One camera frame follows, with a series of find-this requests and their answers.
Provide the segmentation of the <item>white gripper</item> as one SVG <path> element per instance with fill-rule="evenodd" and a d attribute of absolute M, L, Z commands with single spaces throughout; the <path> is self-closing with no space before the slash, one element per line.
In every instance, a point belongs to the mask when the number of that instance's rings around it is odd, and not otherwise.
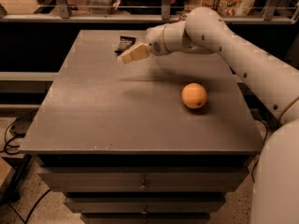
<path fill-rule="evenodd" d="M 156 56 L 168 55 L 169 51 L 164 44 L 165 28 L 165 24 L 149 28 L 146 34 L 146 43 L 148 45 L 140 43 L 131 46 L 117 58 L 117 61 L 119 63 L 131 63 L 148 58 L 150 53 Z"/>

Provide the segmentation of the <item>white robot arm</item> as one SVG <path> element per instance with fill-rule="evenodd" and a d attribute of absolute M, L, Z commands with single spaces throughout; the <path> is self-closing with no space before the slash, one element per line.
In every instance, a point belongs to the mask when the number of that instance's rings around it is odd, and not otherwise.
<path fill-rule="evenodd" d="M 280 122 L 255 169 L 250 224 L 299 224 L 299 71 L 233 33 L 208 7 L 195 8 L 185 21 L 148 29 L 146 41 L 121 60 L 177 51 L 219 54 Z"/>

